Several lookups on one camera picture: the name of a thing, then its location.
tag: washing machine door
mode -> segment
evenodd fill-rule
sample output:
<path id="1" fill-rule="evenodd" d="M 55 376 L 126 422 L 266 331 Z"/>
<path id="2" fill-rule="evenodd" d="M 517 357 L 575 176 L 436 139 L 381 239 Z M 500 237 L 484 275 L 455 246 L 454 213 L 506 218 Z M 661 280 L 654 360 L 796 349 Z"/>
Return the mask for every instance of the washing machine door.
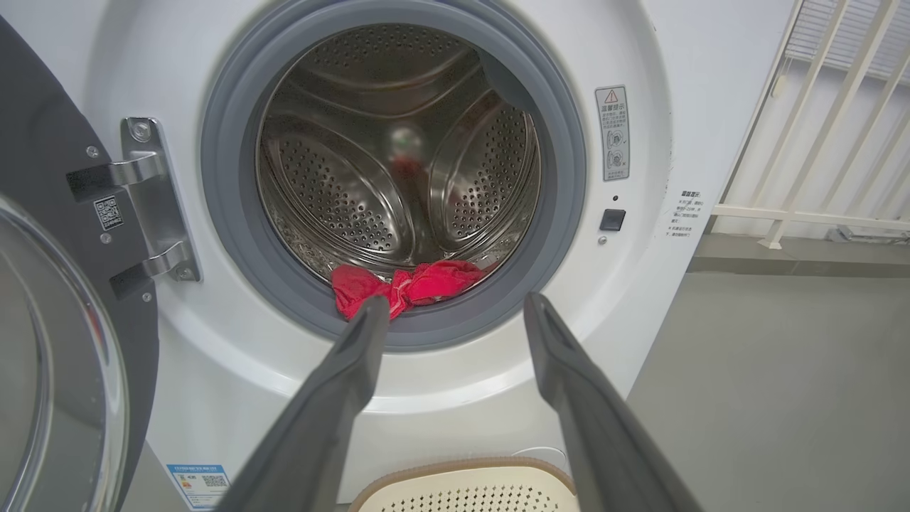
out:
<path id="1" fill-rule="evenodd" d="M 116 510 L 155 393 L 150 277 L 185 271 L 187 250 L 151 254 L 141 221 L 170 187 L 160 152 L 112 163 L 2 17 L 0 48 L 0 496 L 4 510 Z M 124 129 L 160 143 L 150 120 Z"/>

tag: white washing machine body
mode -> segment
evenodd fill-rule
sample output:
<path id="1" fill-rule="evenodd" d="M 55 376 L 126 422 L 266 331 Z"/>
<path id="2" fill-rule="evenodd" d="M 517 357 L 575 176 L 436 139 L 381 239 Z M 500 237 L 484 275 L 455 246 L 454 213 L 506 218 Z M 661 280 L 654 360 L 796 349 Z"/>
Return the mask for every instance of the white washing machine body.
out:
<path id="1" fill-rule="evenodd" d="M 217 464 L 228 476 L 331 343 L 250 284 L 218 236 L 200 176 L 213 86 L 232 48 L 275 8 L 34 0 L 0 11 L 108 149 L 119 147 L 123 117 L 156 118 L 165 131 L 203 280 L 157 283 L 160 356 L 147 440 L 164 465 Z M 584 137 L 578 229 L 542 291 L 628 394 L 746 135 L 793 2 L 514 0 L 497 8 L 561 71 Z M 619 86 L 630 176 L 605 181 L 595 91 Z M 600 230 L 605 209 L 626 211 L 620 230 Z M 529 455 L 568 469 L 516 312 L 466 343 L 383 357 L 375 396 L 355 423 L 339 502 L 393 471 L 532 448 Z"/>

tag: qr code sticker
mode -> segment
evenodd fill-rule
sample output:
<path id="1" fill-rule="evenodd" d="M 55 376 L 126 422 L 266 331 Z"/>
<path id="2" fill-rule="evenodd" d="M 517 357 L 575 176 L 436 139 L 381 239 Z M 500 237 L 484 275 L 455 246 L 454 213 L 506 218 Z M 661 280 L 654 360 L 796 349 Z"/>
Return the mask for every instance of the qr code sticker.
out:
<path id="1" fill-rule="evenodd" d="M 120 215 L 120 207 L 116 205 L 114 196 L 95 201 L 95 212 L 98 214 L 98 220 L 101 220 L 101 227 L 105 231 L 112 230 L 123 224 L 123 216 Z"/>
<path id="2" fill-rule="evenodd" d="M 222 475 L 203 475 L 202 481 L 206 483 L 206 487 L 227 487 L 228 482 Z"/>

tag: sticker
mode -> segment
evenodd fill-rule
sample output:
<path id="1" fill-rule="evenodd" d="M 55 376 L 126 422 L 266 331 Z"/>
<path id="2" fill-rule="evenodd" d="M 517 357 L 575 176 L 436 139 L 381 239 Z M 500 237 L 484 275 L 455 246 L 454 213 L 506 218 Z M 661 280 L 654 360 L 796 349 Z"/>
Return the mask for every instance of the sticker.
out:
<path id="1" fill-rule="evenodd" d="M 629 105 L 625 86 L 596 89 L 594 97 L 601 118 L 603 180 L 629 178 Z"/>
<path id="2" fill-rule="evenodd" d="M 105 231 L 123 224 L 123 216 L 120 215 L 120 207 L 116 205 L 114 196 L 95 201 L 95 213 L 98 214 L 98 220 L 101 220 L 101 227 Z"/>
<path id="3" fill-rule="evenodd" d="M 168 464 L 167 471 L 174 477 L 190 510 L 214 510 L 221 497 L 230 489 L 225 468 L 218 464 Z"/>
<path id="4" fill-rule="evenodd" d="M 702 193 L 694 190 L 683 190 L 676 201 L 673 209 L 673 215 L 670 217 L 670 225 L 667 227 L 665 236 L 673 238 L 691 238 L 694 229 L 698 225 L 698 219 L 702 216 L 704 201 Z"/>

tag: white wall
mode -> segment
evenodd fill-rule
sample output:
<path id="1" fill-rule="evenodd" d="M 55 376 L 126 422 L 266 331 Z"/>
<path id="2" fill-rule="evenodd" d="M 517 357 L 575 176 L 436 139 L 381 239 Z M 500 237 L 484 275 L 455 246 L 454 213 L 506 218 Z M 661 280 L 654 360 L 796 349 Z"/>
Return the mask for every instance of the white wall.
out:
<path id="1" fill-rule="evenodd" d="M 743 161 L 736 171 L 733 185 L 724 204 L 749 205 L 756 183 L 764 171 L 781 128 L 793 108 L 807 69 L 806 63 L 794 61 L 786 73 L 785 83 L 782 87 L 777 88 L 777 97 L 768 98 L 762 114 L 756 122 L 752 139 L 743 155 Z M 840 70 L 822 69 L 804 111 L 794 126 L 791 139 L 784 148 L 781 160 L 768 180 L 763 199 L 755 206 L 771 209 L 782 207 L 784 197 L 802 167 L 805 156 L 812 146 L 828 110 L 834 103 L 834 97 L 841 87 L 844 76 L 845 72 Z M 798 210 L 819 210 L 820 203 L 827 195 L 834 177 L 840 171 L 841 165 L 850 152 L 856 136 L 868 118 L 884 84 L 884 81 L 875 78 L 867 78 L 863 81 L 847 112 L 848 120 L 832 134 L 819 158 L 814 176 L 806 183 L 807 192 L 796 205 Z M 857 157 L 840 191 L 828 208 L 828 212 L 844 213 L 846 211 L 857 188 L 860 187 L 863 177 L 874 165 L 882 146 L 890 137 L 892 129 L 908 106 L 910 106 L 910 90 L 900 86 L 885 106 L 864 150 Z M 897 176 L 908 164 L 910 164 L 910 140 L 902 140 L 895 148 L 894 156 L 885 165 L 880 179 L 872 188 L 868 201 L 859 210 L 859 216 L 875 217 L 875 210 L 879 203 L 887 191 L 895 186 Z M 896 201 L 896 206 L 886 212 L 886 218 L 896 219 L 902 212 L 907 212 L 907 208 L 910 206 L 907 204 L 907 199 L 910 198 L 910 184 L 903 187 L 898 198 L 900 200 Z M 721 217 L 715 224 L 713 232 L 764 236 L 770 225 L 769 220 Z M 795 222 L 784 236 L 821 239 L 824 238 L 824 234 L 829 228 L 830 226 L 827 225 Z"/>

